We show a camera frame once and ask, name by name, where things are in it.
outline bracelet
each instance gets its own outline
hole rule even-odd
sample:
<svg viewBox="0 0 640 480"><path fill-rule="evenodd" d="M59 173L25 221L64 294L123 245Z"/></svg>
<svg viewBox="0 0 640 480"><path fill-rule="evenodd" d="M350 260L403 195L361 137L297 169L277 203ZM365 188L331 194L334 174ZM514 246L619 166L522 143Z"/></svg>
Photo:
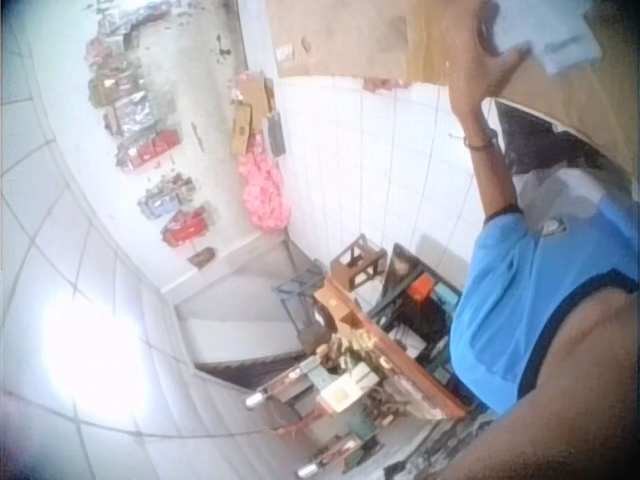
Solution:
<svg viewBox="0 0 640 480"><path fill-rule="evenodd" d="M498 147L498 132L496 132L493 128L489 129L489 136L491 137L489 142L484 145L470 145L467 137L464 137L464 146L467 147L472 152L485 152L487 150L491 150L492 148Z"/></svg>

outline cardboard box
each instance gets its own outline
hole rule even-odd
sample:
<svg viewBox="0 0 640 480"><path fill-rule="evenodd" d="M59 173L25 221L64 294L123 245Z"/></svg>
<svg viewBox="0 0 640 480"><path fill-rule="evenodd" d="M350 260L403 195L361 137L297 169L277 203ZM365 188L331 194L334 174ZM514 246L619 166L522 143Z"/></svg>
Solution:
<svg viewBox="0 0 640 480"><path fill-rule="evenodd" d="M264 77L250 76L238 82L242 103L251 107L251 133L262 131L262 119L271 113Z"/></svg>
<svg viewBox="0 0 640 480"><path fill-rule="evenodd" d="M233 118L233 131L231 134L231 153L244 155L247 153L247 143L251 131L251 107L249 105L237 105L236 115Z"/></svg>

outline brown box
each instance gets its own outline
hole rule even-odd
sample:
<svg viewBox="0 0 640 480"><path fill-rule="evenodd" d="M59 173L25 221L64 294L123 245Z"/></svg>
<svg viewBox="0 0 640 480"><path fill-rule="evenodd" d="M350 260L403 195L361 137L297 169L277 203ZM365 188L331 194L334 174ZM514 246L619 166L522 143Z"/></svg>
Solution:
<svg viewBox="0 0 640 480"><path fill-rule="evenodd" d="M264 77L250 76L238 82L242 103L251 107L251 133L262 130L262 119L271 113Z"/></svg>

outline orange object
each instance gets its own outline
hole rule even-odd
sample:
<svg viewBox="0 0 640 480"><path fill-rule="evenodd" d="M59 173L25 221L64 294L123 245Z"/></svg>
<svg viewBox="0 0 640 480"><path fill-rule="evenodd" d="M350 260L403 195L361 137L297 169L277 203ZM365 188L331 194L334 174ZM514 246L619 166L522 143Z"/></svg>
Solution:
<svg viewBox="0 0 640 480"><path fill-rule="evenodd" d="M418 279L409 285L407 293L418 305L422 305L427 299L436 282L433 278L423 273Z"/></svg>

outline pink item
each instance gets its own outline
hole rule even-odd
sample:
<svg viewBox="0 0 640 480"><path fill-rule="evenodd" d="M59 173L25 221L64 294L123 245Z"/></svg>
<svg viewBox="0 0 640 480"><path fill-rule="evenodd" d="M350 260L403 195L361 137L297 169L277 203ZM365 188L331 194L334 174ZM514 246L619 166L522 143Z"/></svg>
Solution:
<svg viewBox="0 0 640 480"><path fill-rule="evenodd" d="M247 181L242 197L251 221L266 232L285 229L291 207L282 195L282 176L265 151L262 134L249 138L247 153L238 160L238 171Z"/></svg>

